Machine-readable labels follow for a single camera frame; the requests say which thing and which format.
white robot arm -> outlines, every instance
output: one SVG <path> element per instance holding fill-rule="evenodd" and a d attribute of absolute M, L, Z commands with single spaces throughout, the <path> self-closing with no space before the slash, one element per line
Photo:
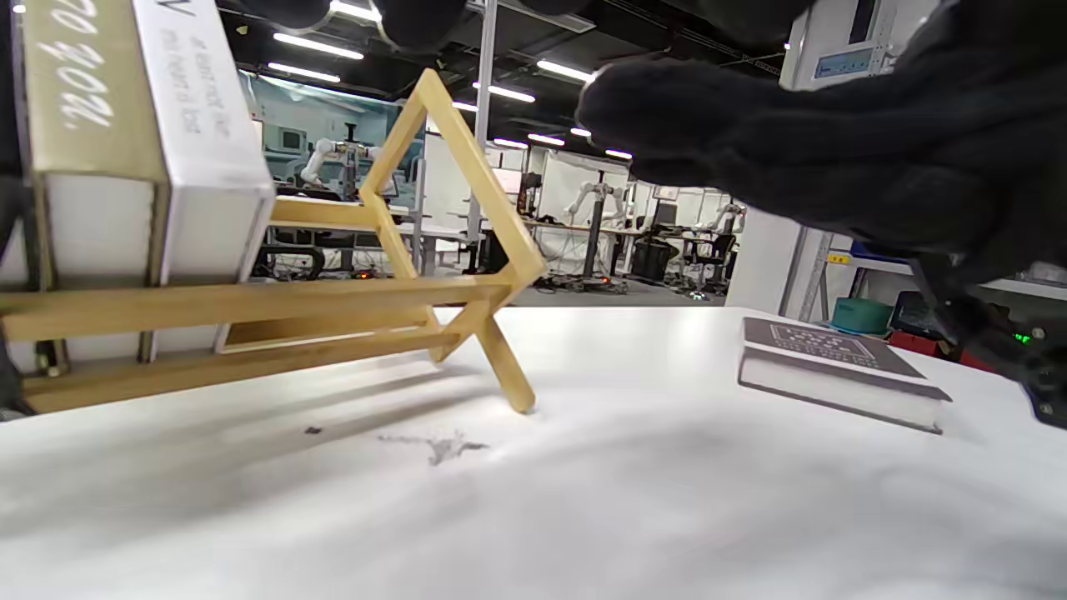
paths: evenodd
<path fill-rule="evenodd" d="M 345 152 L 344 142 L 334 142 L 325 138 L 315 142 L 315 152 L 312 158 L 307 159 L 307 167 L 300 172 L 300 177 L 313 186 L 324 187 L 325 184 L 319 177 L 319 170 L 328 158 L 338 158 Z"/>
<path fill-rule="evenodd" d="M 578 192 L 578 198 L 563 209 L 564 212 L 571 216 L 572 222 L 574 221 L 574 216 L 582 209 L 582 205 L 585 204 L 586 196 L 592 193 L 595 189 L 596 184 L 586 184 L 582 186 L 582 191 Z"/>
<path fill-rule="evenodd" d="M 307 167 L 300 172 L 300 177 L 304 181 L 312 184 L 314 186 L 325 187 L 325 183 L 319 177 L 319 171 L 322 169 L 322 164 L 329 159 L 338 159 L 344 154 L 348 153 L 350 149 L 356 151 L 356 156 L 360 158 L 370 158 L 371 161 L 378 158 L 381 154 L 380 147 L 371 146 L 367 147 L 354 142 L 335 142 L 333 140 L 328 140 L 322 138 L 321 140 L 315 142 L 315 152 L 312 153 L 312 157 L 307 159 Z"/>
<path fill-rule="evenodd" d="M 744 208 L 744 207 L 737 206 L 736 204 L 726 204 L 721 208 L 719 208 L 718 214 L 715 216 L 715 223 L 711 226 L 710 231 L 715 232 L 717 234 L 733 234 L 734 232 L 740 233 L 742 231 L 745 230 L 745 216 L 747 214 L 748 214 L 748 210 L 746 208 Z M 720 227 L 722 226 L 722 219 L 724 219 L 727 217 L 727 215 L 739 215 L 740 216 L 740 230 L 739 231 L 738 230 L 734 230 L 734 231 L 730 231 L 730 232 L 723 232 L 723 231 L 720 230 Z"/>
<path fill-rule="evenodd" d="M 626 194 L 625 188 L 608 188 L 608 195 L 615 199 L 615 211 L 601 215 L 601 221 L 615 221 L 626 216 L 626 207 L 623 206 L 622 199 Z"/>
<path fill-rule="evenodd" d="M 618 219 L 625 212 L 625 207 L 622 204 L 622 198 L 625 191 L 626 190 L 624 188 L 611 188 L 607 184 L 585 184 L 582 186 L 582 191 L 578 192 L 578 198 L 564 208 L 563 211 L 571 216 L 571 222 L 573 224 L 574 216 L 582 209 L 582 205 L 585 204 L 586 199 L 589 194 L 595 193 L 598 196 L 602 196 L 605 201 L 607 200 L 607 196 L 615 199 L 615 211 L 602 214 L 601 221 Z"/>

green storage bin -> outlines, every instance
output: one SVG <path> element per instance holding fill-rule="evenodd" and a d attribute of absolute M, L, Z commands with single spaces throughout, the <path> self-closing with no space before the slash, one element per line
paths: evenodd
<path fill-rule="evenodd" d="M 885 335 L 893 307 L 889 304 L 862 298 L 838 298 L 833 309 L 835 329 L 864 335 Z"/>

floor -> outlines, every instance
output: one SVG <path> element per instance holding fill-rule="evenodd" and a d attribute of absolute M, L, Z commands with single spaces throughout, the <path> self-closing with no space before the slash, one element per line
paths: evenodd
<path fill-rule="evenodd" d="M 628 281 L 626 294 L 575 294 L 557 289 L 555 294 L 529 288 L 511 303 L 513 306 L 721 306 L 726 299 L 710 296 L 691 300 L 666 287 Z"/>

wooden triangle frame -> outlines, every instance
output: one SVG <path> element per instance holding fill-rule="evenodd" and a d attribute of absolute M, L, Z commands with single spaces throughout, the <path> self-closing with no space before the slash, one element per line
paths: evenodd
<path fill-rule="evenodd" d="M 378 191 L 427 113 L 508 255 L 499 273 L 418 278 Z M 373 231 L 395 279 L 0 295 L 7 342 L 232 323 L 222 354 L 27 379 L 27 402 L 54 412 L 420 349 L 440 362 L 475 335 L 512 408 L 529 412 L 534 391 L 494 315 L 546 266 L 435 72 L 419 78 L 360 194 L 363 206 L 278 199 L 272 223 Z M 456 303 L 465 306 L 442 327 L 433 306 Z"/>

table surface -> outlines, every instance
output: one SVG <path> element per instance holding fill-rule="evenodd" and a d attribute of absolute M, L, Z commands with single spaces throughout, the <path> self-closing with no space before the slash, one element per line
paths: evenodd
<path fill-rule="evenodd" d="M 397 225 L 397 230 L 401 235 L 413 235 L 415 233 L 415 225 L 412 223 L 401 223 Z M 436 237 L 442 239 L 466 239 L 466 234 L 462 230 L 456 227 L 444 227 L 441 225 L 434 225 L 432 223 L 423 223 L 420 230 L 423 235 L 426 237 Z"/>
<path fill-rule="evenodd" d="M 527 227 L 541 227 L 545 230 L 568 230 L 572 232 L 588 232 L 590 231 L 589 225 L 567 225 L 563 223 L 542 223 L 541 221 L 534 221 L 531 219 L 523 219 L 523 224 Z M 611 227 L 601 227 L 602 234 L 617 234 L 621 236 L 630 237 L 641 237 L 644 234 L 642 232 L 634 230 L 615 230 Z"/>
<path fill-rule="evenodd" d="M 942 437 L 742 389 L 755 314 L 506 309 L 529 416 L 468 342 L 2 425 L 0 598 L 1067 595 L 1016 384 L 902 352 Z"/>

